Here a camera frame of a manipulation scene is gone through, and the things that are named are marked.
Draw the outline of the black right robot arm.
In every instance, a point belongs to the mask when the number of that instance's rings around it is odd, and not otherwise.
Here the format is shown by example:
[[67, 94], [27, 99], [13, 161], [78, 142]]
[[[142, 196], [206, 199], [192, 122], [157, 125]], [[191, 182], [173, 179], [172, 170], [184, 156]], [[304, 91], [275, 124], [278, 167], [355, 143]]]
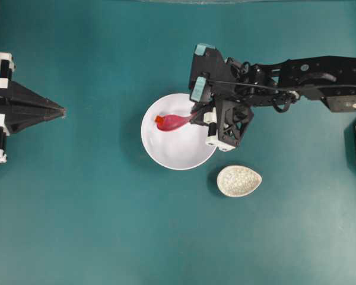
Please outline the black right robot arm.
[[262, 65], [223, 58], [213, 46], [198, 44], [189, 77], [188, 116], [158, 115], [157, 127], [170, 131], [190, 123], [242, 129], [253, 107], [279, 113], [302, 97], [331, 112], [356, 112], [356, 58], [321, 56]]

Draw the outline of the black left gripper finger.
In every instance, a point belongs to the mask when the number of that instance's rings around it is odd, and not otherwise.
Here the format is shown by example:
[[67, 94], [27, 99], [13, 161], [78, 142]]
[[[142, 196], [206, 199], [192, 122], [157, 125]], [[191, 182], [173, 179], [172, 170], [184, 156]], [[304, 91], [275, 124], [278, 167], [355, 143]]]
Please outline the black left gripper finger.
[[10, 103], [52, 109], [61, 112], [63, 115], [66, 114], [66, 109], [64, 107], [58, 105], [51, 99], [42, 97], [15, 81], [8, 82], [7, 94], [5, 97]]
[[11, 135], [42, 122], [63, 118], [66, 115], [66, 109], [1, 108], [0, 114], [5, 115], [4, 125]]

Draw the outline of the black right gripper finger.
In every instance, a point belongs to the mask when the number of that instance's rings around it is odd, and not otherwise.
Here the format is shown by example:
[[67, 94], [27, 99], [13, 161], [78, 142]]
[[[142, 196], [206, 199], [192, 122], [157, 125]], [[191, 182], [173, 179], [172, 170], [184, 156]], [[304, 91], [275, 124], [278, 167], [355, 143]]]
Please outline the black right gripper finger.
[[216, 108], [212, 106], [203, 106], [199, 109], [192, 109], [190, 123], [193, 125], [209, 125], [217, 123]]
[[191, 108], [191, 113], [206, 113], [209, 110], [209, 104], [195, 103]]

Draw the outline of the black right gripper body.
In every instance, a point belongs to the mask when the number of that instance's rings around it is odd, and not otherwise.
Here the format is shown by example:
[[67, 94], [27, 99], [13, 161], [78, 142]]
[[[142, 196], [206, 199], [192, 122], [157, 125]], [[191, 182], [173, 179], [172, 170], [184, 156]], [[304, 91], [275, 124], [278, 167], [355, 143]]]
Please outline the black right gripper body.
[[196, 45], [189, 78], [190, 100], [209, 103], [212, 95], [234, 97], [240, 79], [240, 62], [223, 58], [214, 46]]

